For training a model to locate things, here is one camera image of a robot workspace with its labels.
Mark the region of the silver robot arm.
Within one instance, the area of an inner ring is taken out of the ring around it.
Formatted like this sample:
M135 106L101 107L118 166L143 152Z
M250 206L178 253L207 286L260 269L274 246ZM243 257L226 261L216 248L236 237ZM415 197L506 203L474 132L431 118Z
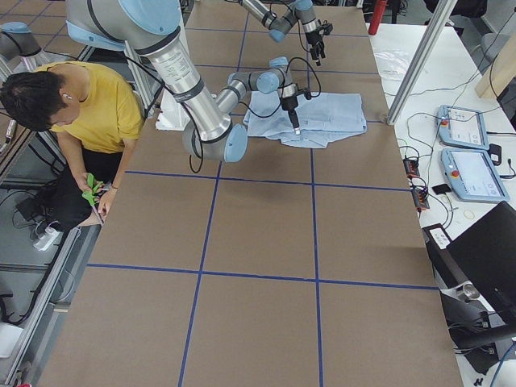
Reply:
M277 43L280 43L290 30L300 23L309 45L308 52L312 60L317 66L320 66L321 59L326 58L323 37L331 34L333 25L317 18L312 1L293 1L286 6L286 11L282 16L278 16L261 1L243 0L237 1L237 3L260 21L261 25L268 30L270 37Z
M230 113L250 91L276 92L296 134L300 132L298 91L284 57L264 72L234 73L217 97L206 88L180 39L181 8L177 1L67 1L69 36L96 48L126 47L151 62L175 101L191 118L183 134L185 149L208 160L237 162L248 145L247 129Z

